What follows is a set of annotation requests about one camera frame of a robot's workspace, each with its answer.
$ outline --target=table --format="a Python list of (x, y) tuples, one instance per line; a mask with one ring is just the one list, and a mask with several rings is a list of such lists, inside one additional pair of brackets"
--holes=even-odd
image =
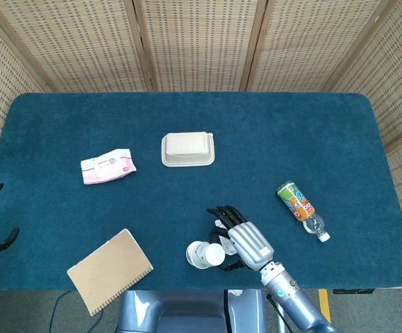
[[(167, 133), (207, 131), (210, 166), (168, 168)], [(130, 148), (137, 172), (84, 185), (80, 161)], [(307, 234), (276, 197), (293, 180), (331, 239)], [(24, 94), (0, 141), (0, 289), (70, 289), (66, 270), (122, 228), (154, 266), (134, 289), (260, 288), (248, 269), (196, 270), (206, 208), (234, 205), (305, 288), (402, 286), (402, 215), (369, 101), (336, 93)]]

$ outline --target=brown notebook cover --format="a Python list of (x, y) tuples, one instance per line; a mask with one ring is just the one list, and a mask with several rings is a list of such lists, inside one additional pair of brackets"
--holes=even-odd
[(67, 273), (93, 316), (152, 270), (136, 240), (123, 229)]

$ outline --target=gray carpet floor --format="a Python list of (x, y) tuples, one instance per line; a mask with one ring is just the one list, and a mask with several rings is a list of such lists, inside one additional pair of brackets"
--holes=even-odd
[[(0, 332), (48, 332), (49, 321), (58, 296), (64, 291), (0, 291)], [(402, 289), (377, 289), (372, 295), (333, 295), (329, 292), (332, 322), (346, 333), (402, 333)], [(318, 293), (307, 290), (316, 304)], [(114, 332), (120, 302), (103, 313), (94, 333)], [(58, 303), (52, 332), (85, 333), (97, 320), (88, 315), (77, 292)], [(278, 332), (276, 313), (267, 303), (267, 332)]]

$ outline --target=colorful label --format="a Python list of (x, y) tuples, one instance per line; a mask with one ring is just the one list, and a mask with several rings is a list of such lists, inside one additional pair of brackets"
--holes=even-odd
[(284, 184), (276, 192), (298, 221), (304, 221), (315, 213), (312, 204), (294, 182)]

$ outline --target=wet wipes package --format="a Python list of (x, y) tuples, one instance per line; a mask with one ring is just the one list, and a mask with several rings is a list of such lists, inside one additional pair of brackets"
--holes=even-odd
[(136, 171), (129, 149), (115, 149), (99, 157), (81, 162), (83, 183), (109, 182)]

